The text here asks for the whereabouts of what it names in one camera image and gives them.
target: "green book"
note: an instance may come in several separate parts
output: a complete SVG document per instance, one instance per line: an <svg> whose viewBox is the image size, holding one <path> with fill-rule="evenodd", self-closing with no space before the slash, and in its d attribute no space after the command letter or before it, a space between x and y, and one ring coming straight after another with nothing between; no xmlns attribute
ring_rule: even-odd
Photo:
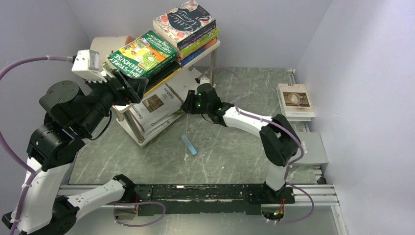
<svg viewBox="0 0 415 235"><path fill-rule="evenodd" d="M193 42L192 44L186 46L185 48L179 51L180 60L188 57L193 52L197 51L199 48L203 47L206 43L210 42L213 38L219 35L219 29L214 28L209 31L207 34L203 35L201 38Z"/></svg>
<svg viewBox="0 0 415 235"><path fill-rule="evenodd" d="M152 30L107 57L123 74L149 77L177 59L176 50Z"/></svg>

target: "brown picture on cover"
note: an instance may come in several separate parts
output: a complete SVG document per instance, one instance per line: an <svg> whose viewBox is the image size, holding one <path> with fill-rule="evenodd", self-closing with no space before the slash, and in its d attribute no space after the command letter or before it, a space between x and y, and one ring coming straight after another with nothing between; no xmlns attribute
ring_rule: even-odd
<svg viewBox="0 0 415 235"><path fill-rule="evenodd" d="M310 102L306 93L283 92L286 106L310 107Z"/></svg>
<svg viewBox="0 0 415 235"><path fill-rule="evenodd" d="M154 110L164 105L163 101L156 94L152 95L142 103L149 112L153 112Z"/></svg>

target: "floral book cover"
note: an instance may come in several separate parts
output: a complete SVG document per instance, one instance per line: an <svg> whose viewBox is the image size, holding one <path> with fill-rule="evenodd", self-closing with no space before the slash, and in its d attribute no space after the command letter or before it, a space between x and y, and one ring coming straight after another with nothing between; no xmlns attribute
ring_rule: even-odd
<svg viewBox="0 0 415 235"><path fill-rule="evenodd" d="M154 18L153 24L155 28L161 29L158 31L164 38L169 38L172 44L180 48L202 32L203 28L216 24L216 19L195 0L190 0Z"/></svg>
<svg viewBox="0 0 415 235"><path fill-rule="evenodd" d="M175 59L176 50L152 30L108 56L111 64L133 78L148 77Z"/></svg>

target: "blue eraser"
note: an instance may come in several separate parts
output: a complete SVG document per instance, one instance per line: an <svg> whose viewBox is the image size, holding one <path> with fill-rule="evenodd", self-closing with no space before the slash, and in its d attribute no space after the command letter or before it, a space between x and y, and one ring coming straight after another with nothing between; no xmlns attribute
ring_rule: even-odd
<svg viewBox="0 0 415 235"><path fill-rule="evenodd" d="M187 135L183 134L182 135L182 139L183 141L186 143L187 147L189 148L190 152L192 155L196 155L197 151L195 149L195 147L192 145L192 143L190 142L189 138L187 137Z"/></svg>

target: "coffee cup picture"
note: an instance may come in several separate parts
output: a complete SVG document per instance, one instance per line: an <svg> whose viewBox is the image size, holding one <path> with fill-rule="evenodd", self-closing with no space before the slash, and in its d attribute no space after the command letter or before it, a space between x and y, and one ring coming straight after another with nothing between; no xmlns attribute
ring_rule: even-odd
<svg viewBox="0 0 415 235"><path fill-rule="evenodd" d="M283 92L286 106L310 107L306 93L302 92Z"/></svg>

